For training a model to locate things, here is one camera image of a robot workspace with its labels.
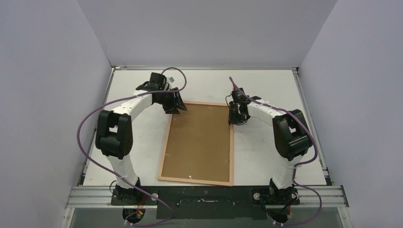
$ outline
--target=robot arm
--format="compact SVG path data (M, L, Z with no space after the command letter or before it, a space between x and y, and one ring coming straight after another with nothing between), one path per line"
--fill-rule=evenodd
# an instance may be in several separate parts
M133 95L150 91L174 91L173 79L164 75L151 73L150 81L144 82L136 88ZM140 186L140 179L136 175L130 160L130 150L133 146L132 121L147 107L154 103L161 104L166 114L179 114L179 110L187 110L179 92L154 93L135 97L114 108L111 111L103 110L98 116L95 146L101 150L112 164L113 170L135 186ZM116 180L116 190L123 198L137 201L139 192L120 178Z
M267 106L251 102L238 90L231 92L233 101L230 102L229 124L242 125L250 117L255 117L271 125L274 131L275 145L280 154L278 165L270 180L272 201L282 204L293 193L294 166L301 161L302 156L312 146L307 133L288 114L281 113ZM252 99L265 103L260 97ZM298 109L291 111L305 126L307 125L302 112Z

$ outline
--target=white arm segment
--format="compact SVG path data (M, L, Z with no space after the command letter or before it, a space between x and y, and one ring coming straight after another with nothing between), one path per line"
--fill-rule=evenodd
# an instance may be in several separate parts
M264 100L257 100L260 103L264 103ZM248 104L248 114L252 117L256 117L261 121L267 123L270 126L273 126L272 119L277 115L283 115L282 112L276 111L269 107L257 104L250 103ZM279 156L276 172L273 175L273 182L277 186L278 189L286 189L293 184L292 174L294 172L294 165L300 162L302 159L302 155L295 157L292 161L289 161L287 158L283 158Z
M146 91L144 90L136 90L133 95L138 95L145 92ZM117 114L128 114L131 116L133 121L144 109L151 106L152 104L152 94L148 94L128 100L120 106L112 109L112 111ZM130 154L124 156L121 160L114 156L107 156L107 159L111 162L112 168L115 172L119 173L119 175L124 177L131 184L136 184L138 176L133 169ZM133 188L118 177L116 178L116 184L125 189Z

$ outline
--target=gray wall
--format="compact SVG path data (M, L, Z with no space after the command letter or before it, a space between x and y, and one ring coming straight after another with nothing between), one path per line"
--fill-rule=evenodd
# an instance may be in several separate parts
M402 227L403 1L339 0L300 76L356 228Z
M0 224L58 227L110 65L75 0L0 3ZM95 122L83 130L89 146Z
M78 0L112 65L301 65L336 0Z

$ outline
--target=white table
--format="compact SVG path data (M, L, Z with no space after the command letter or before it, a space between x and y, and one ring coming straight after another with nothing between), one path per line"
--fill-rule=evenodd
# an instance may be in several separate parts
M113 77L107 101L130 96L135 88L150 78L150 70L120 70ZM291 70L184 70L187 87L181 92L185 101L224 103L232 85L232 76L246 94L257 95L271 104L288 110L304 111ZM167 77L174 77L174 86L182 87L183 77L177 71L168 71ZM106 108L110 110L120 103ZM189 186L188 183L173 183L157 180L160 155L168 124L166 115L159 104L145 109L132 124L133 148L130 157L143 186ZM92 146L91 157L111 169L111 165L101 151ZM310 148L302 161L314 155ZM243 126L234 126L234 185L268 185L279 154L274 145L273 129L251 118ZM113 174L90 163L84 180L85 186L109 186L115 180ZM326 185L319 159L303 165L297 170L297 182L306 185Z

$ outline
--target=brown board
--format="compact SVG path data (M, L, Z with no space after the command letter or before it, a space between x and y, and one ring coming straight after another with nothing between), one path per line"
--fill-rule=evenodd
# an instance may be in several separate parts
M168 122L158 180L233 185L233 126L226 104L185 102Z

